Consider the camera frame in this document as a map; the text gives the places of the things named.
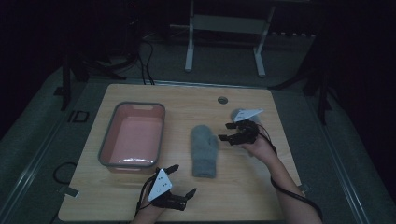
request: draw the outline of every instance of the wire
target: wire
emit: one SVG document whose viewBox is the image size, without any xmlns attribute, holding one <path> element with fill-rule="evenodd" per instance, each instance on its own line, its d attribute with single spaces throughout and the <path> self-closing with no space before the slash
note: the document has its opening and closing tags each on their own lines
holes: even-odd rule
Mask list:
<svg viewBox="0 0 396 224">
<path fill-rule="evenodd" d="M 317 211 L 320 220 L 323 221 L 323 214 L 322 214 L 322 211 L 320 210 L 320 208 L 319 208 L 319 206 L 318 206 L 317 204 L 315 204 L 314 202 L 310 201 L 309 199 L 307 199 L 307 198 L 305 198 L 305 197 L 303 197 L 303 196 L 301 196 L 301 195 L 298 195 L 298 194 L 296 194 L 296 193 L 290 192 L 290 191 L 288 191 L 288 190 L 286 190 L 286 189 L 282 189 L 282 188 L 275 182 L 275 180 L 274 180 L 272 177 L 271 177 L 271 184 L 274 186 L 274 188 L 276 188 L 276 189 L 279 190 L 280 192 L 282 192 L 282 193 L 284 193 L 284 194 L 290 196 L 291 198 L 297 199 L 297 200 L 299 200 L 299 201 L 301 201 L 301 202 L 303 202 L 303 203 L 307 203 L 307 204 L 311 205 L 311 206 Z"/>
<path fill-rule="evenodd" d="M 58 178 L 58 176 L 57 176 L 58 171 L 59 171 L 61 168 L 63 168 L 64 166 L 66 166 L 66 165 L 73 165 L 74 167 L 77 167 L 77 165 L 76 165 L 74 162 L 71 162 L 71 161 L 64 162 L 64 163 L 62 163 L 61 165 L 59 165 L 58 167 L 56 167 L 56 169 L 55 169 L 55 170 L 53 171 L 53 173 L 52 173 L 52 177 L 53 177 L 53 179 L 54 179 L 56 182 L 58 182 L 58 183 L 60 183 L 60 184 L 68 185 L 68 184 L 70 184 L 70 181 L 62 181 L 62 180 L 60 180 L 60 179 Z"/>
<path fill-rule="evenodd" d="M 135 216 L 137 215 L 137 213 L 138 213 L 140 210 L 145 209 L 145 208 L 147 208 L 148 206 L 151 205 L 151 203 L 149 203 L 148 205 L 146 205 L 146 206 L 144 206 L 144 207 L 140 207 L 140 206 L 142 205 L 143 195 L 144 195 L 144 192 L 145 192 L 145 189 L 146 189 L 148 183 L 151 182 L 151 181 L 152 181 L 153 179 L 155 179 L 155 178 L 156 178 L 156 175 L 150 177 L 150 178 L 146 181 L 146 183 L 143 185 L 143 188 L 142 188 L 142 190 L 140 191 L 139 201 L 137 202 L 137 205 L 136 205 L 136 211 L 134 212 L 134 215 L 135 215 Z"/>
<path fill-rule="evenodd" d="M 146 64 L 143 64 L 143 60 L 142 60 L 142 57 L 141 57 L 140 53 L 138 53 L 138 55 L 137 55 L 137 59 L 139 60 L 140 65 L 141 65 L 141 69 L 142 69 L 143 84 L 146 85 L 146 78 L 145 78 L 145 70 L 146 70 L 146 73 L 148 75 L 148 80 L 149 80 L 150 84 L 151 85 L 155 85 L 154 79 L 151 77 L 151 74 L 149 72 L 149 61 L 150 61 L 152 53 L 154 51 L 154 47 L 152 47 L 152 45 L 149 42 L 145 41 L 145 40 L 142 40 L 142 43 L 148 44 L 150 46 L 150 49 L 151 49 Z"/>
<path fill-rule="evenodd" d="M 270 146 L 271 146 L 272 149 L 274 150 L 275 154 L 277 155 L 276 147 L 273 145 L 273 143 L 272 143 L 272 141 L 271 141 L 270 134 L 267 132 L 267 130 L 265 130 L 264 127 L 262 127 L 262 125 L 257 124 L 257 126 L 261 127 L 261 128 L 264 130 L 264 133 L 265 133 L 265 134 L 259 133 L 259 135 L 262 136 L 262 137 L 270 144 Z M 275 180 L 274 180 L 272 177 L 271 177 L 271 184 L 274 186 L 275 189 L 277 189 L 277 190 L 279 190 L 280 192 L 282 192 L 282 193 L 284 193 L 284 194 L 290 196 L 291 198 L 294 198 L 294 199 L 296 199 L 296 200 L 299 200 L 299 201 L 301 201 L 301 202 L 303 202 L 303 203 L 307 203 L 307 204 L 309 204 L 310 206 L 312 206 L 312 207 L 317 211 L 320 220 L 323 221 L 323 214 L 322 214 L 322 211 L 320 210 L 320 208 L 319 208 L 319 206 L 318 206 L 317 204 L 315 204 L 314 202 L 310 201 L 309 199 L 307 199 L 307 198 L 305 198 L 305 197 L 303 197 L 303 196 L 301 196 L 301 195 L 298 195 L 298 194 L 293 193 L 293 192 L 291 192 L 291 191 L 288 191 L 288 190 L 286 190 L 286 189 L 282 189 L 282 188 L 275 182 Z"/>
</svg>

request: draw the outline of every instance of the metal stand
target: metal stand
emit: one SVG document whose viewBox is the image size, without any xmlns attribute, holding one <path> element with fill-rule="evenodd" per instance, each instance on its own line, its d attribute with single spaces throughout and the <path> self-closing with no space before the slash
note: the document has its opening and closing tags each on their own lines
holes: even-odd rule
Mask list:
<svg viewBox="0 0 396 224">
<path fill-rule="evenodd" d="M 259 77 L 264 77 L 265 70 L 262 63 L 262 47 L 264 45 L 265 37 L 268 35 L 268 29 L 270 27 L 274 12 L 275 7 L 271 7 L 266 20 L 200 15 L 194 14 L 194 0 L 190 0 L 189 45 L 187 47 L 185 71 L 192 71 L 192 60 L 194 54 L 194 30 L 209 30 L 260 35 L 261 40 L 257 47 L 253 49 L 253 53 L 258 75 Z"/>
</svg>

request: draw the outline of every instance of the desk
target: desk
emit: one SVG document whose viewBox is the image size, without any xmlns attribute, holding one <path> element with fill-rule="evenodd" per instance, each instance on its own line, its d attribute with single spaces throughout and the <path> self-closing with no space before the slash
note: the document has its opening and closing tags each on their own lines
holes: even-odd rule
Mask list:
<svg viewBox="0 0 396 224">
<path fill-rule="evenodd" d="M 228 104 L 218 103 L 225 96 Z M 131 220 L 143 183 L 150 175 L 113 174 L 97 159 L 115 106 L 124 101 L 161 103 L 166 116 L 159 167 L 179 164 L 169 175 L 172 192 L 184 195 L 197 188 L 185 211 L 167 210 L 160 221 L 221 221 L 282 219 L 276 193 L 265 166 L 246 151 L 219 142 L 217 177 L 191 175 L 190 132 L 199 124 L 213 134 L 230 134 L 225 123 L 236 108 L 263 108 L 260 120 L 266 127 L 290 175 L 300 178 L 271 92 L 256 89 L 143 86 L 112 84 L 107 90 L 70 188 L 79 191 L 76 198 L 65 196 L 59 218 L 65 221 Z"/>
</svg>

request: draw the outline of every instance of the gray mitten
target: gray mitten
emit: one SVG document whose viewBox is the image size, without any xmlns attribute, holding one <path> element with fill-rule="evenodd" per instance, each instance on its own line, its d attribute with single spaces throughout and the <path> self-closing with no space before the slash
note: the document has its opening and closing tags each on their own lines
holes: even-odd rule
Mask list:
<svg viewBox="0 0 396 224">
<path fill-rule="evenodd" d="M 191 130 L 192 175 L 215 178 L 218 157 L 218 138 L 205 125 Z"/>
</svg>

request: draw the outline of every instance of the round hole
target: round hole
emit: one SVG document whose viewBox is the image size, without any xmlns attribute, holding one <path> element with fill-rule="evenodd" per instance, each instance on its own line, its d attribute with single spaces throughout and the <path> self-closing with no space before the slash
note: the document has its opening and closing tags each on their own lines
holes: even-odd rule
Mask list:
<svg viewBox="0 0 396 224">
<path fill-rule="evenodd" d="M 225 97 L 225 96 L 220 96 L 220 97 L 218 98 L 218 102 L 221 103 L 222 105 L 225 105 L 225 104 L 228 103 L 228 99 L 227 99 L 227 97 Z"/>
</svg>

